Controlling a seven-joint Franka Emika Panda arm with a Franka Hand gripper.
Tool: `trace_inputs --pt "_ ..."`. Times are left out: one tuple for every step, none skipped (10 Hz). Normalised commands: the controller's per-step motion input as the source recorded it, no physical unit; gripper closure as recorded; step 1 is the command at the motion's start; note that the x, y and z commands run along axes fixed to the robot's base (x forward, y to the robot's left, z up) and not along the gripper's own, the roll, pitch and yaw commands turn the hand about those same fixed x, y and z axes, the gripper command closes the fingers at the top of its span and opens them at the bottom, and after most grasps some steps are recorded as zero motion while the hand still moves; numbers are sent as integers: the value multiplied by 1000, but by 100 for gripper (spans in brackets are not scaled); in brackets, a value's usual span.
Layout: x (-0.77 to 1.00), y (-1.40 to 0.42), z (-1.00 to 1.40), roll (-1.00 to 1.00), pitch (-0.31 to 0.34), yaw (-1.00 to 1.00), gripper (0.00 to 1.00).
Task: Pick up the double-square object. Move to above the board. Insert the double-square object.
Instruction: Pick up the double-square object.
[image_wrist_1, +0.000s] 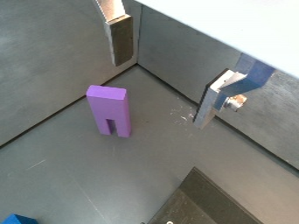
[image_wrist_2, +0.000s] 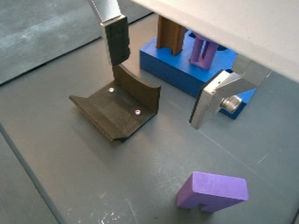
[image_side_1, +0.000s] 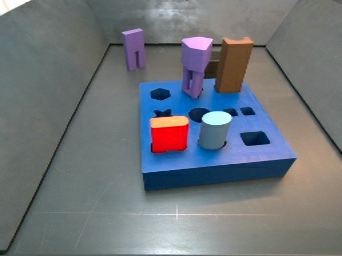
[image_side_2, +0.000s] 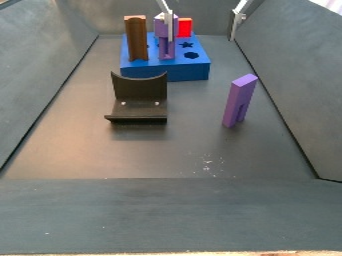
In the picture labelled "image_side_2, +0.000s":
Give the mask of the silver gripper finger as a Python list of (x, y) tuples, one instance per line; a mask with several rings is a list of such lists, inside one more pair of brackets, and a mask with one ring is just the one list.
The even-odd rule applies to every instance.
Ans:
[(238, 25), (246, 19), (246, 10), (250, 7), (254, 0), (241, 0), (237, 7), (233, 9), (233, 24), (230, 30), (230, 40), (236, 39), (236, 33)]
[(170, 9), (166, 0), (156, 0), (160, 8), (162, 10), (162, 13), (158, 15), (158, 18), (165, 22), (168, 25), (168, 31), (169, 31), (169, 41), (174, 41), (174, 12)]

